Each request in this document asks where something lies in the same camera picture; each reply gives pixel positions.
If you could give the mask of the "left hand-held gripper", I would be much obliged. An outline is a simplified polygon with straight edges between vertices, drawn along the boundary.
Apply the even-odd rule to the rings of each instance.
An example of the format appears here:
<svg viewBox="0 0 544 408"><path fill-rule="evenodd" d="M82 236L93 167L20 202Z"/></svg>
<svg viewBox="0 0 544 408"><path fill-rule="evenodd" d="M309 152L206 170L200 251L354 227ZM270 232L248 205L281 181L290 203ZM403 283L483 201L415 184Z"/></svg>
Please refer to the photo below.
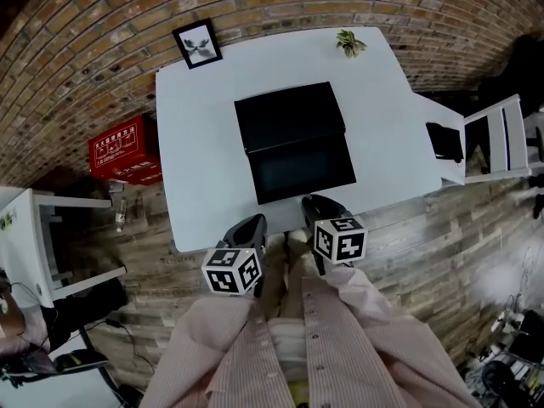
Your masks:
<svg viewBox="0 0 544 408"><path fill-rule="evenodd" d="M212 293L224 296L252 293L255 298L260 297L267 227L262 213L244 218L208 250L201 270Z"/></svg>

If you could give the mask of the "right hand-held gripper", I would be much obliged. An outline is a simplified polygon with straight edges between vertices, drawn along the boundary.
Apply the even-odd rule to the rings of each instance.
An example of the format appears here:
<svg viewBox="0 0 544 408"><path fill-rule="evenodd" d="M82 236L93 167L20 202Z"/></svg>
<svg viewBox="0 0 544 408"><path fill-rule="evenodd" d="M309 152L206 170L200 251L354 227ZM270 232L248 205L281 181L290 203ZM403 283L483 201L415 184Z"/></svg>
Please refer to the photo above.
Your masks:
<svg viewBox="0 0 544 408"><path fill-rule="evenodd" d="M326 273L327 264L352 267L365 257L368 230L359 216L339 202L315 194L302 199L302 210L320 275Z"/></svg>

